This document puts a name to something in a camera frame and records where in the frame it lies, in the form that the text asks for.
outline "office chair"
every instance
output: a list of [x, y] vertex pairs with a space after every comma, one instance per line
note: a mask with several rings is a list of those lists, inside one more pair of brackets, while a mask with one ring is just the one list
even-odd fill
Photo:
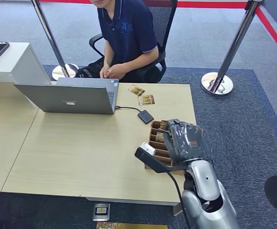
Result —
[[[170, 31], [171, 24], [175, 15], [176, 8], [177, 7], [177, 0], [142, 0], [152, 13], [154, 17], [154, 31], [157, 41], [157, 47], [159, 48], [159, 57], [149, 65], [139, 69], [139, 74], [146, 76], [146, 73], [149, 71], [151, 75], [145, 77], [146, 83], [157, 83], [161, 80], [166, 70], [165, 62], [165, 48], [167, 43], [168, 35]], [[89, 40], [89, 45], [95, 50], [98, 54], [103, 57], [104, 55], [99, 50], [95, 47], [95, 44], [103, 38], [102, 34], [94, 36]], [[152, 70], [156, 64], [160, 63], [162, 67], [160, 73], [152, 74]]]

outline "white sticker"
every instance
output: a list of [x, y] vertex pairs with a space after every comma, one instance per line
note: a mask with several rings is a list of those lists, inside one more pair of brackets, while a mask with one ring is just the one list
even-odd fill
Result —
[[97, 208], [96, 214], [106, 214], [107, 208]]

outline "chrome stanchion base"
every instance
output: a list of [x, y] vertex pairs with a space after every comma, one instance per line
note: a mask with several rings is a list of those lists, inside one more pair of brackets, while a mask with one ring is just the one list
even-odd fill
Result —
[[233, 89], [233, 82], [226, 75], [224, 76], [223, 80], [216, 92], [211, 92], [210, 88], [217, 75], [218, 73], [207, 73], [201, 77], [201, 84], [202, 89], [213, 96], [225, 96], [232, 92]]
[[[79, 69], [78, 66], [76, 66], [76, 64], [73, 64], [73, 63], [66, 64], [65, 67], [67, 68], [67, 71], [68, 72], [68, 74], [70, 75], [70, 78], [75, 77], [76, 73], [77, 73], [77, 71]], [[55, 80], [58, 80], [60, 77], [65, 77], [64, 73], [63, 73], [62, 68], [60, 65], [55, 67], [52, 72], [52, 76]]]

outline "man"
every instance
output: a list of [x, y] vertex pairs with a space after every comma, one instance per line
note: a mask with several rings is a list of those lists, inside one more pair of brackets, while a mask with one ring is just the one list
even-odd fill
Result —
[[[137, 69], [157, 59], [159, 51], [153, 17], [142, 0], [91, 0], [98, 8], [104, 58], [80, 69], [77, 77], [115, 78], [120, 82], [142, 83]], [[99, 76], [91, 73], [97, 69]]]

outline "laptop keyboard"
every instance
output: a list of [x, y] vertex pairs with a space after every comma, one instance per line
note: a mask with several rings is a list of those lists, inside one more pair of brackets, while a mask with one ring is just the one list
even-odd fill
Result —
[[112, 105], [113, 104], [113, 99], [114, 97], [114, 93], [114, 92], [108, 92], [107, 95], [109, 96], [110, 103]]

